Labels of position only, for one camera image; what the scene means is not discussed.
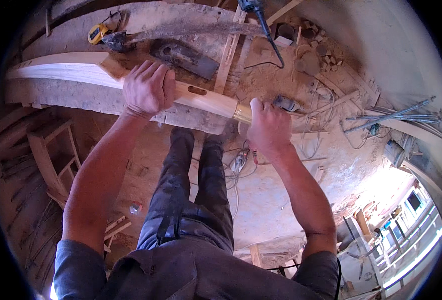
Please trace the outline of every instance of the man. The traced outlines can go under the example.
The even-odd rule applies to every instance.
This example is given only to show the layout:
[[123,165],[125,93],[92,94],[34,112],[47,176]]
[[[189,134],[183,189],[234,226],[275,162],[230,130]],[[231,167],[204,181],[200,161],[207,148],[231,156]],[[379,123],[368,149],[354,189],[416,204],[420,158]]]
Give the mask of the man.
[[174,101],[175,73],[146,61],[126,77],[126,107],[78,172],[63,214],[54,285],[60,299],[333,299],[338,280],[336,229],[323,191],[290,143],[290,116],[251,101],[250,147],[273,164],[307,235],[292,280],[232,255],[232,217],[221,163],[223,138],[208,136],[200,157],[200,190],[189,198],[194,137],[175,128],[137,250],[107,280],[103,237],[135,141],[150,118]]

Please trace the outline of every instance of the drill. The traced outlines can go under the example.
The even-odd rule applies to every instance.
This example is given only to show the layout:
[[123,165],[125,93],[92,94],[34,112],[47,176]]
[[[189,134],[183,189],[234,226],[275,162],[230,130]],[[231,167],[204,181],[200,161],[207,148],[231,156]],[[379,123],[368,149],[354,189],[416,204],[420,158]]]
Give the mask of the drill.
[[266,19],[264,18],[264,8],[263,4],[259,0],[238,0],[239,6],[241,9],[247,13],[255,13],[259,22],[261,23],[261,27],[263,28],[264,34],[266,34],[267,40],[273,46],[276,55],[281,62],[281,66],[278,66],[279,69],[284,68],[284,61],[279,53],[278,47],[274,44],[273,38],[271,37],[271,32],[269,27],[267,26]]

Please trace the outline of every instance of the workshop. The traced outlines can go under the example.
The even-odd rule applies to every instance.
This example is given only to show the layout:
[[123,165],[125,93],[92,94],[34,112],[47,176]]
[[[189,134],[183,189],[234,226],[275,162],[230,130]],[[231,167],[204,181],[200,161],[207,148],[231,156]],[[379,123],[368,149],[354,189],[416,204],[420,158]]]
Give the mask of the workshop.
[[407,1],[46,0],[19,31],[0,229],[37,299],[408,299],[436,262],[442,55]]

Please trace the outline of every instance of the dark t-shirt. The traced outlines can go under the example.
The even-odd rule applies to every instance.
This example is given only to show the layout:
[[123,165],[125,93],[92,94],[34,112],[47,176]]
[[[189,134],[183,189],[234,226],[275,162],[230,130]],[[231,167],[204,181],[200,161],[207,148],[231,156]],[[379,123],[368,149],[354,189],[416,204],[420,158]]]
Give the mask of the dark t-shirt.
[[292,279],[242,261],[195,237],[139,249],[120,259],[107,280],[103,258],[62,240],[55,260],[59,299],[333,299],[336,255],[303,260]]

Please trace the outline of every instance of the right hand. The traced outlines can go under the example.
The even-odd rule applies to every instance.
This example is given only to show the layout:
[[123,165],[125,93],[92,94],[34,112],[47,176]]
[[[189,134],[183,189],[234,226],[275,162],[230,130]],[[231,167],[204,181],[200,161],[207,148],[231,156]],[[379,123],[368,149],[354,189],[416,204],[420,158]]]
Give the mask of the right hand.
[[278,157],[291,145],[291,117],[271,103],[251,100],[252,122],[247,132],[249,147],[268,159]]
[[173,105],[175,85],[175,71],[164,64],[147,60],[134,67],[123,85],[125,113],[151,119]]

